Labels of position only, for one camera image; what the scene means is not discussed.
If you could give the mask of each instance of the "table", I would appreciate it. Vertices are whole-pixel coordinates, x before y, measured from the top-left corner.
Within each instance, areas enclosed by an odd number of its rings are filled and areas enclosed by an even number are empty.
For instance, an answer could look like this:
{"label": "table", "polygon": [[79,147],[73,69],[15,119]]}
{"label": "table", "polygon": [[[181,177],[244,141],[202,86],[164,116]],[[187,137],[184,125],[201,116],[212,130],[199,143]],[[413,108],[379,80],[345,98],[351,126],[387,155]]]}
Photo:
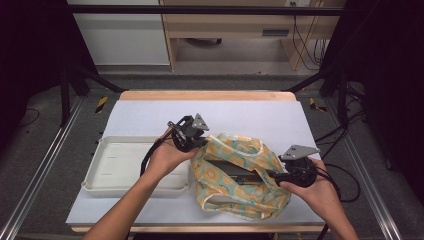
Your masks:
{"label": "table", "polygon": [[[298,7],[343,7],[345,0],[293,1]],[[289,0],[160,0],[160,5],[289,7]],[[338,16],[163,14],[171,69],[175,70],[181,38],[274,38],[280,39],[292,70],[307,58],[312,39],[331,39]]]}
{"label": "table", "polygon": [[[268,91],[124,92],[114,106],[103,137],[159,136],[169,120],[177,121],[197,112],[211,128],[206,134],[232,132],[257,137],[277,155],[292,144],[315,147],[303,109],[295,96]],[[183,195],[172,199],[150,198],[131,231],[319,232],[324,225],[324,221],[295,195],[278,218],[246,221],[226,213],[205,212],[195,200],[193,185]],[[74,231],[86,232],[118,200],[95,198],[81,189],[66,222]]]}

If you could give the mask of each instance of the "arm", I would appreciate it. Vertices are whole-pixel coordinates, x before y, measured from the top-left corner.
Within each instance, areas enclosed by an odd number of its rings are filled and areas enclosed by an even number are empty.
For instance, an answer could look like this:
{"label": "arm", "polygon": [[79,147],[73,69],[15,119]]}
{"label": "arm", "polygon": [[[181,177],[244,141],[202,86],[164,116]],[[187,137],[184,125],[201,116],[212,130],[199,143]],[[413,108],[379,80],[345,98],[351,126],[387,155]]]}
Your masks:
{"label": "arm", "polygon": [[83,239],[124,239],[159,181],[180,163],[192,158],[195,151],[183,153],[172,140],[163,142],[152,154],[144,174]]}
{"label": "arm", "polygon": [[[313,159],[313,162],[317,167],[325,170],[322,161]],[[318,176],[315,183],[308,188],[289,182],[281,182],[280,186],[305,200],[312,210],[328,224],[336,239],[358,239],[358,235],[343,211],[336,190],[329,181]]]}

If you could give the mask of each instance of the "person's left hand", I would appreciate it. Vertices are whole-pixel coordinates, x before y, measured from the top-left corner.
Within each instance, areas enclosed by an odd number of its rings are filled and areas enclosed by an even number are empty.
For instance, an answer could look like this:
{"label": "person's left hand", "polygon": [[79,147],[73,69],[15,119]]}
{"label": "person's left hand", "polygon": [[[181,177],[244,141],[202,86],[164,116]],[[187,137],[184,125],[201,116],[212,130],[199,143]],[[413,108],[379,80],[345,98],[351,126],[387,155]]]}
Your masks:
{"label": "person's left hand", "polygon": [[[169,131],[171,131],[171,128],[168,128],[161,137]],[[193,158],[197,150],[198,148],[187,153],[181,152],[175,147],[172,139],[167,139],[153,152],[145,174],[151,173],[152,176],[158,177],[160,180],[172,172],[180,163]]]}

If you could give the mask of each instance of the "floral fabric bag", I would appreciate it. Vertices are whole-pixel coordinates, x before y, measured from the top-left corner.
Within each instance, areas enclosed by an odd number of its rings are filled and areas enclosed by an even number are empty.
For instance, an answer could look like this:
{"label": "floral fabric bag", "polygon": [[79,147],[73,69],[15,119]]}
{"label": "floral fabric bag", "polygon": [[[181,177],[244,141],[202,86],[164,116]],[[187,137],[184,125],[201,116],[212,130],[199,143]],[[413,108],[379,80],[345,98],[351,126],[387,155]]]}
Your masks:
{"label": "floral fabric bag", "polygon": [[[247,220],[279,216],[290,201],[290,192],[279,187],[267,173],[284,172],[275,153],[261,140],[250,137],[219,134],[206,140],[208,143],[191,160],[201,208]],[[216,160],[257,173],[260,181],[240,182],[213,164]]]}

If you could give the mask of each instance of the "white plastic container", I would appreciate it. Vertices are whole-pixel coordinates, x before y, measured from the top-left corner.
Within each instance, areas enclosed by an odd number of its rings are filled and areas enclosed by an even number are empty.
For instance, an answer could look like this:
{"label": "white plastic container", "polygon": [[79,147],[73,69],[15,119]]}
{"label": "white plastic container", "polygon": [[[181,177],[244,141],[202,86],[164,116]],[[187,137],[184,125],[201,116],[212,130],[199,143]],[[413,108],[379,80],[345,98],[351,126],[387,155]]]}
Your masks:
{"label": "white plastic container", "polygon": [[[109,136],[99,140],[81,186],[95,197],[122,197],[140,177],[143,158],[157,137]],[[152,197],[175,197],[188,189],[190,162],[164,177]]]}

